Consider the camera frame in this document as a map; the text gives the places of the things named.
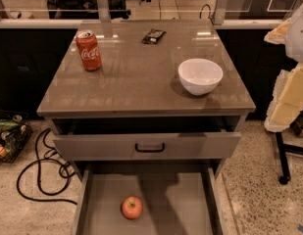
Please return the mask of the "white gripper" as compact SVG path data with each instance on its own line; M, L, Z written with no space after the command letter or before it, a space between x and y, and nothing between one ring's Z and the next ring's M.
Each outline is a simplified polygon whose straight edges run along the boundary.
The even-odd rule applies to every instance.
M303 111L303 4L276 28L269 31L264 40L272 44L284 44L288 58L298 62L291 70L281 70L273 91L264 126L271 132L287 129Z

